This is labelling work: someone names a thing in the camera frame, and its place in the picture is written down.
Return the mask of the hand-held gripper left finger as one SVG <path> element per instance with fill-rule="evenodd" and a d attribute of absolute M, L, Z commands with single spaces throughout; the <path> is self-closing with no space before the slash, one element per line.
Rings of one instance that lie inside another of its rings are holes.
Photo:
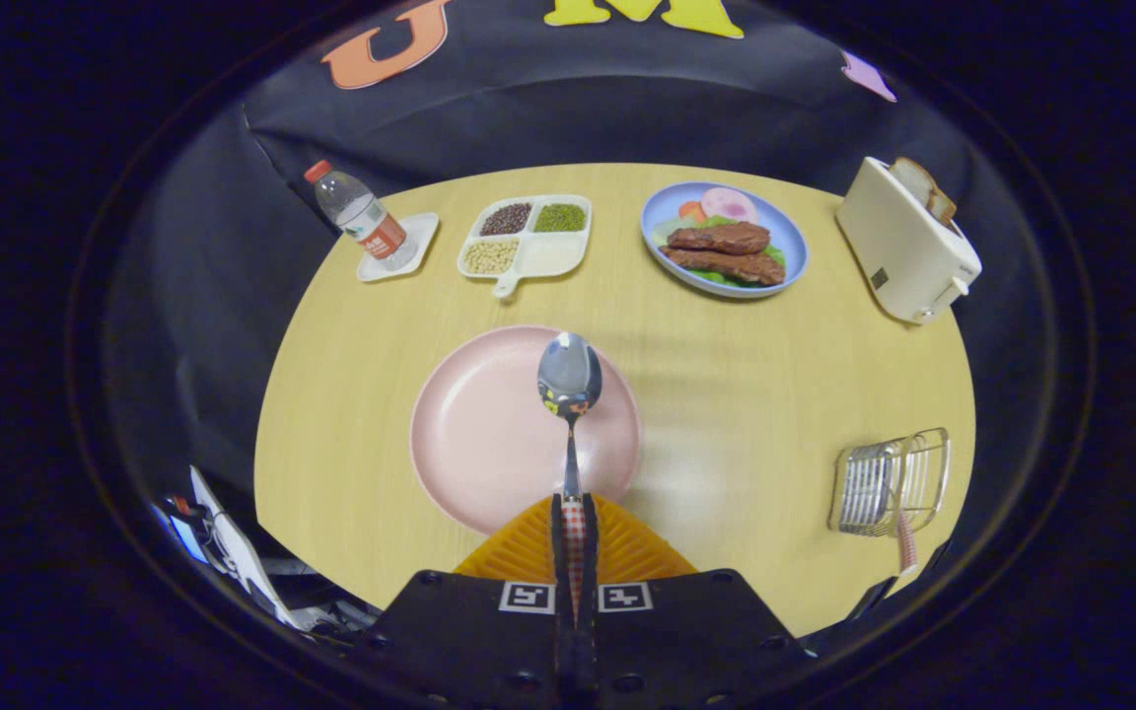
<path fill-rule="evenodd" d="M 532 504 L 456 571 L 407 580 L 362 643 L 415 709 L 556 709 L 571 624 L 562 498 Z"/>

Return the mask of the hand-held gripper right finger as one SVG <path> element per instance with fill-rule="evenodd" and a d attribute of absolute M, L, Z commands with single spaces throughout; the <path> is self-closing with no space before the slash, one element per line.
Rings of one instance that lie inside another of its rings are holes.
<path fill-rule="evenodd" d="M 698 571 L 632 513 L 583 498 L 583 705 L 762 707 L 808 665 L 743 574 Z"/>

